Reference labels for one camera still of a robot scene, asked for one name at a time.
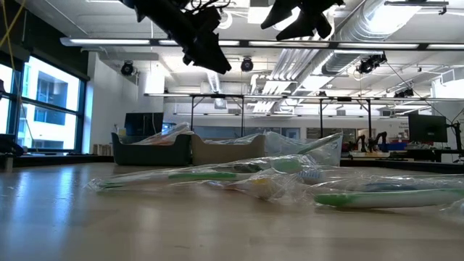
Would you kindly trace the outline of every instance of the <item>clear plastic wrap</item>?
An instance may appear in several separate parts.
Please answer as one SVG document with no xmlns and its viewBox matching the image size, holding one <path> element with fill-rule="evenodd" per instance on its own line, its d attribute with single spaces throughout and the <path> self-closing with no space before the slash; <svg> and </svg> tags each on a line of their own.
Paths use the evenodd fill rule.
<svg viewBox="0 0 464 261">
<path fill-rule="evenodd" d="M 281 173 L 275 169 L 260 171 L 235 183 L 210 182 L 223 189 L 241 191 L 272 203 L 293 204 L 310 202 L 302 178 L 297 174 Z"/>
<path fill-rule="evenodd" d="M 371 171 L 318 165 L 309 155 L 288 155 L 116 175 L 92 180 L 88 186 L 113 191 L 207 183 L 270 202 L 361 209 L 443 206 L 442 213 L 464 221 L 464 175 L 372 175 Z"/>
<path fill-rule="evenodd" d="M 167 184 L 192 181 L 228 181 L 237 182 L 250 179 L 255 175 L 280 174 L 300 175 L 309 170 L 314 162 L 302 155 L 285 157 L 265 157 L 246 159 L 219 165 L 203 165 L 172 170 L 149 170 L 125 175 L 115 175 L 105 179 L 94 179 L 89 187 L 95 191 L 115 189 L 139 189 L 142 186 L 159 187 Z"/>
<path fill-rule="evenodd" d="M 259 134 L 225 141 L 205 141 L 208 144 L 250 144 Z M 269 157 L 284 155 L 310 155 L 319 165 L 340 166 L 341 142 L 343 133 L 319 139 L 317 141 L 300 141 L 274 132 L 265 132 L 265 151 Z"/>
<path fill-rule="evenodd" d="M 441 209 L 440 213 L 450 220 L 464 223 L 464 199 Z"/>
<path fill-rule="evenodd" d="M 145 138 L 142 141 L 132 143 L 130 145 L 152 145 L 152 146 L 169 146 L 173 145 L 177 136 L 181 134 L 192 135 L 193 131 L 190 130 L 190 124 L 180 123 L 174 128 L 169 130 L 164 130 L 161 133 L 157 133 L 153 136 Z"/>
<path fill-rule="evenodd" d="M 326 182 L 307 190 L 316 203 L 348 208 L 402 208 L 451 204 L 464 199 L 463 175 L 379 176 L 361 172 L 356 176 L 354 170 L 344 170 L 344 177 L 337 171 L 328 174 L 320 170 Z"/>
</svg>

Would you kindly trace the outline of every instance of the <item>black cable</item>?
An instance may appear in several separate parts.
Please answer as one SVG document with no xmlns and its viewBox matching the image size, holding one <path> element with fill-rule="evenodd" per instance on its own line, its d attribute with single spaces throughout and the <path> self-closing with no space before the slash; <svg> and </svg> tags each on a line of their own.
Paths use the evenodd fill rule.
<svg viewBox="0 0 464 261">
<path fill-rule="evenodd" d="M 193 12 L 197 12 L 197 11 L 198 12 L 202 11 L 202 10 L 206 9 L 208 6 L 211 6 L 212 4 L 214 4 L 217 1 L 219 1 L 219 0 L 209 0 L 208 2 L 206 2 L 206 4 L 203 4 L 202 0 L 199 0 L 199 4 L 195 7 L 194 6 L 194 0 L 190 0 L 190 5 L 193 7 L 193 9 L 192 10 L 187 10 L 187 12 L 193 13 Z M 222 10 L 222 8 L 226 8 L 230 4 L 231 4 L 231 0 L 228 0 L 227 4 L 224 4 L 222 6 L 217 6 L 216 8 Z"/>
<path fill-rule="evenodd" d="M 403 81 L 403 83 L 404 83 L 407 87 L 410 87 L 409 84 L 407 84 L 406 81 L 405 81 L 401 76 L 399 76 L 398 72 L 397 72 L 395 69 L 393 69 L 393 67 L 392 67 L 388 62 L 385 62 L 385 63 L 391 68 L 391 70 L 393 70 L 393 72 Z M 415 95 L 419 96 L 419 98 L 422 99 L 422 96 L 421 96 L 420 94 L 418 94 L 417 91 L 415 91 L 413 88 L 411 88 L 411 90 L 414 91 L 414 94 L 415 94 Z M 450 121 L 450 119 L 448 119 L 446 116 L 444 116 L 439 110 L 435 109 L 435 107 L 434 107 L 432 104 L 430 104 L 426 99 L 424 99 L 424 101 L 425 101 L 432 109 L 434 109 L 434 111 L 438 112 L 438 114 L 440 114 L 441 116 L 443 116 L 445 119 L 447 119 L 447 121 L 449 121 L 449 122 L 452 124 L 452 121 Z"/>
<path fill-rule="evenodd" d="M 456 115 L 456 117 L 454 119 L 452 119 L 451 123 L 453 123 L 459 117 L 459 115 L 461 115 L 461 113 L 463 113 L 463 112 L 464 112 L 464 108 Z"/>
</svg>

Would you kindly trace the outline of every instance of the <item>computer monitor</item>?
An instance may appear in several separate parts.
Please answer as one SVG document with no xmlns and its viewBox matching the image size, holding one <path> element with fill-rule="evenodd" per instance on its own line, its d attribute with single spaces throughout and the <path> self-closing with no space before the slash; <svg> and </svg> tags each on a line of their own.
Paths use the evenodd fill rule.
<svg viewBox="0 0 464 261">
<path fill-rule="evenodd" d="M 408 115 L 410 141 L 448 142 L 447 120 L 442 116 Z"/>
<path fill-rule="evenodd" d="M 163 113 L 126 113 L 124 128 L 128 136 L 152 136 L 162 132 Z"/>
</svg>

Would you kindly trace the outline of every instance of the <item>table surface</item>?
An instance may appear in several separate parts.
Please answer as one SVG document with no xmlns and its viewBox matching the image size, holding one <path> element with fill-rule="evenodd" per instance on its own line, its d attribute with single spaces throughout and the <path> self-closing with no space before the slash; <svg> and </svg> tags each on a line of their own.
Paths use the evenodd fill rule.
<svg viewBox="0 0 464 261">
<path fill-rule="evenodd" d="M 92 178 L 146 169 L 94 163 L 0 173 L 0 260 L 464 257 L 464 227 L 429 208 L 342 211 L 271 204 L 199 184 L 103 194 L 84 188 Z"/>
</svg>

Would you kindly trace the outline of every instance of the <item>wall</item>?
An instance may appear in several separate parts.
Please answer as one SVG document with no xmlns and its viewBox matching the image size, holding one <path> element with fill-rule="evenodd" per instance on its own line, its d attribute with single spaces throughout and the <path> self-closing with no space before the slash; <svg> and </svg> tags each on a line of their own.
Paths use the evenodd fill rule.
<svg viewBox="0 0 464 261">
<path fill-rule="evenodd" d="M 233 101 L 228 102 L 229 109 L 236 109 L 238 106 Z M 182 123 L 190 122 L 190 115 L 173 115 L 177 113 L 189 113 L 191 105 L 187 103 L 165 103 L 165 122 Z M 199 104 L 195 107 L 194 113 L 211 113 L 212 104 Z M 240 127 L 241 117 L 237 116 L 194 116 L 194 126 L 225 126 Z M 306 128 L 319 128 L 320 120 L 315 117 L 245 117 L 246 127 L 277 127 L 277 128 L 300 128 L 300 138 L 306 138 Z M 323 119 L 324 128 L 368 128 L 368 119 L 364 118 L 327 118 Z M 372 128 L 377 132 L 386 131 L 389 137 L 408 128 L 407 119 L 372 119 Z"/>
<path fill-rule="evenodd" d="M 163 99 L 145 97 L 146 85 L 141 78 L 138 86 L 103 63 L 96 53 L 89 54 L 86 108 L 83 132 L 83 152 L 92 144 L 111 143 L 111 132 L 124 127 L 128 112 L 162 112 Z"/>
</svg>

